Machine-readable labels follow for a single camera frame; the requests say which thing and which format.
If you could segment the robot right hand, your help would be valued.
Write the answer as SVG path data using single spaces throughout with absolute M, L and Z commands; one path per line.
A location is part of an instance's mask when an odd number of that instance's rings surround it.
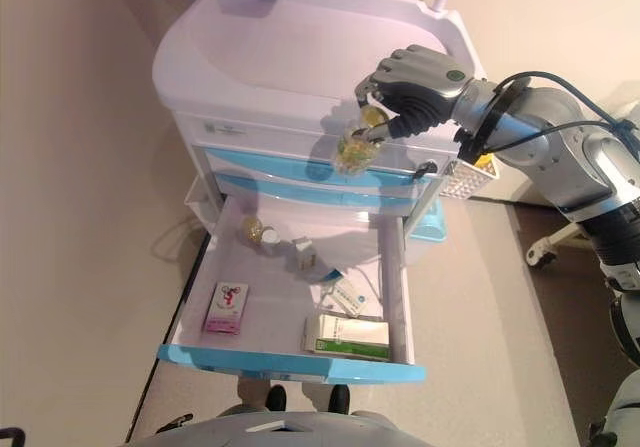
M 419 135 L 453 118 L 453 111 L 474 71 L 453 57 L 413 44 L 394 51 L 355 88 L 358 105 L 370 98 L 395 116 L 354 136 L 371 143 Z

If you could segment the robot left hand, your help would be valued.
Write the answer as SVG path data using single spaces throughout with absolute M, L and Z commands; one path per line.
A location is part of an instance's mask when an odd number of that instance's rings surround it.
M 160 434 L 163 432 L 167 432 L 170 430 L 174 430 L 180 427 L 183 427 L 186 423 L 189 423 L 190 421 L 193 420 L 194 415 L 192 413 L 186 413 L 184 415 L 181 415 L 177 418 L 174 418 L 173 420 L 169 421 L 168 423 L 166 423 L 165 425 L 161 426 L 157 431 L 156 434 Z

